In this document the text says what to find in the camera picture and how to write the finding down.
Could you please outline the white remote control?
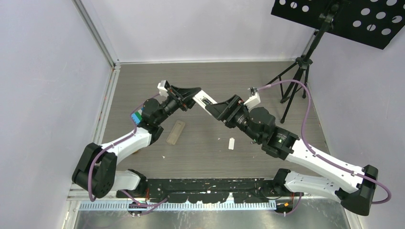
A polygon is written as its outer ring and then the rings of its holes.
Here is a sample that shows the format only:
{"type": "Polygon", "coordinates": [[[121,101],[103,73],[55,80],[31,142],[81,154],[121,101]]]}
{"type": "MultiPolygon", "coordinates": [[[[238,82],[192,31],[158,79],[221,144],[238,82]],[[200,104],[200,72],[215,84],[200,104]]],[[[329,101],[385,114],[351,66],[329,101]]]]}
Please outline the white remote control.
{"type": "Polygon", "coordinates": [[[204,109],[204,111],[206,111],[207,113],[209,113],[206,110],[206,106],[210,105],[210,104],[216,104],[217,102],[210,97],[204,90],[200,90],[194,97],[193,100],[201,107],[204,109]]]}

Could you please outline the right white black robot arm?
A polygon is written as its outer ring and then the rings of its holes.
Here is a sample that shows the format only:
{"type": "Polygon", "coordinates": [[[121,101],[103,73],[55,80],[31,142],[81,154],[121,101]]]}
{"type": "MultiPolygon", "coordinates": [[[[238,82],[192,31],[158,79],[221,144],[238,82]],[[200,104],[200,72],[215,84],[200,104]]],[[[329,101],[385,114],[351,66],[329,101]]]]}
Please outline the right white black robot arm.
{"type": "Polygon", "coordinates": [[[336,159],[303,138],[276,126],[275,117],[263,107],[250,108],[234,95],[227,101],[215,103],[203,98],[205,110],[228,128],[238,128],[250,137],[269,156],[306,167],[317,177],[299,175],[280,169],[274,178],[273,191],[284,196],[288,192],[305,192],[323,196],[340,203],[348,211],[368,216],[372,205],[378,169],[372,165],[355,166],[336,159]]]}

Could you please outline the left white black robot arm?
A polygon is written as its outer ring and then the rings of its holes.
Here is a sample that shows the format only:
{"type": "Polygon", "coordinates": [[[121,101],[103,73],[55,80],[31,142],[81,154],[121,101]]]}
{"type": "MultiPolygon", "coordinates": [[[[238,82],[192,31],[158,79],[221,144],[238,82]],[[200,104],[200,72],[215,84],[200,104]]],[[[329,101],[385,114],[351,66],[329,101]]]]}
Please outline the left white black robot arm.
{"type": "Polygon", "coordinates": [[[140,111],[140,121],[132,121],[129,133],[109,143],[89,143],[72,174],[72,182],[88,192],[90,201],[103,198],[110,191],[128,190],[134,197],[146,193],[144,178],[134,170],[117,171],[117,165],[136,151],[155,143],[163,132],[161,124],[177,110],[187,111],[201,92],[200,87],[178,88],[166,81],[158,85],[158,94],[165,100],[159,102],[155,96],[147,99],[132,114],[140,111]]]}

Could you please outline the white battery cover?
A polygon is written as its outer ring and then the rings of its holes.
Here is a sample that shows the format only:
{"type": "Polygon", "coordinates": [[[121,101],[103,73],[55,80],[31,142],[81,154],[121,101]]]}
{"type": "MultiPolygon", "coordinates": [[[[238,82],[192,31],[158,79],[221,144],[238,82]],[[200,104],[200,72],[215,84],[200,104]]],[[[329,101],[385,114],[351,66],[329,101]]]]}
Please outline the white battery cover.
{"type": "Polygon", "coordinates": [[[233,137],[229,138],[228,149],[234,150],[235,139],[233,137]]]}

